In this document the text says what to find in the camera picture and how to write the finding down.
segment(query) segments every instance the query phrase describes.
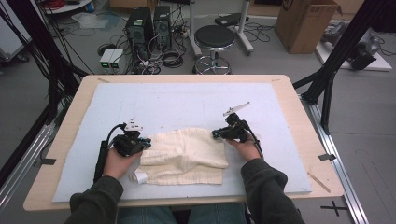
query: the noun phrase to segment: computer tower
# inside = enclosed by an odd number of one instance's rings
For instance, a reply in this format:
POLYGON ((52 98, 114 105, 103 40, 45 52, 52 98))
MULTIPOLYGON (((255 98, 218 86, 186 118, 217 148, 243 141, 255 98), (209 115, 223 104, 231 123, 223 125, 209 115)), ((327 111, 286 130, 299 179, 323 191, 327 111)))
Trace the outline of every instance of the computer tower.
POLYGON ((134 55, 138 53, 141 59, 148 60, 154 47, 153 43, 150 44, 154 38, 154 30, 149 8, 134 7, 125 25, 125 30, 134 55))
POLYGON ((157 48, 172 47, 172 32, 169 6, 156 6, 154 11, 154 31, 157 36, 157 48))

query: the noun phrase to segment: person's left hand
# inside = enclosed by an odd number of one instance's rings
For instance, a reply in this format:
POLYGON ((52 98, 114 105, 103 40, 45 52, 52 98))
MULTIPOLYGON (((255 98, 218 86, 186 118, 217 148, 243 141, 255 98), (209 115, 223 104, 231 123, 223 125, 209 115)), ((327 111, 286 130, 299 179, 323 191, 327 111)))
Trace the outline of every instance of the person's left hand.
POLYGON ((107 153, 106 165, 103 175, 109 175, 116 179, 120 179, 128 171, 134 161, 142 155, 139 152, 130 157, 122 157, 113 147, 107 153))

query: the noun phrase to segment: stool seat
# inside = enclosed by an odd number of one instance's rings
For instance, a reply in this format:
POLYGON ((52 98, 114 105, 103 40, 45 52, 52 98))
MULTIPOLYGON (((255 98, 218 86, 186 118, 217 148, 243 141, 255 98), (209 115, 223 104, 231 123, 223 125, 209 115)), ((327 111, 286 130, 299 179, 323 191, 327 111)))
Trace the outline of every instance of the stool seat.
POLYGON ((235 35, 227 27, 207 25, 195 32, 194 40, 203 49, 227 49, 235 41, 235 35))

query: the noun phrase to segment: white paper sheet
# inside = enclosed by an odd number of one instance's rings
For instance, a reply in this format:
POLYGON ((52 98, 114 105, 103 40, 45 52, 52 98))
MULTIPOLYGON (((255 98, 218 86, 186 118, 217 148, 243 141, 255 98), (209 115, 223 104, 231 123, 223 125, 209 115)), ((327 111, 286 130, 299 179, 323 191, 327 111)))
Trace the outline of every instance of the white paper sheet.
MULTIPOLYGON (((288 175, 286 192, 310 192, 306 171, 271 84, 267 83, 104 83, 92 102, 71 147, 54 202, 68 202, 76 192, 92 185, 99 147, 111 128, 133 118, 144 127, 141 136, 180 128, 216 130, 227 126, 222 116, 230 107, 250 102, 237 111, 261 139, 265 160, 288 175)), ((117 130, 112 136, 122 133, 117 130)), ((245 162, 226 144, 230 167, 222 185, 156 186, 121 180, 122 199, 157 199, 209 196, 241 196, 245 190, 240 168, 245 162)), ((137 167, 131 167, 132 173, 137 167)))

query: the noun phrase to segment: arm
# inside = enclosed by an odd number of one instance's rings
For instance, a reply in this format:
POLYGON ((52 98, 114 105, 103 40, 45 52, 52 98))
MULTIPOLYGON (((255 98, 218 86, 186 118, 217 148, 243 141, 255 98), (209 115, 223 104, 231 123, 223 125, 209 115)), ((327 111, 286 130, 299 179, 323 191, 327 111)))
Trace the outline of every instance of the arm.
POLYGON ((293 201, 283 192, 288 182, 287 176, 261 159, 251 137, 246 143, 234 140, 227 142, 247 161, 241 174, 247 193, 247 206, 255 223, 304 223, 293 201))
POLYGON ((65 223, 115 223, 117 203, 123 193, 122 185, 117 179, 128 171, 130 165, 141 154, 123 158, 111 148, 107 154, 103 176, 90 189, 84 193, 74 194, 70 198, 72 214, 65 223))

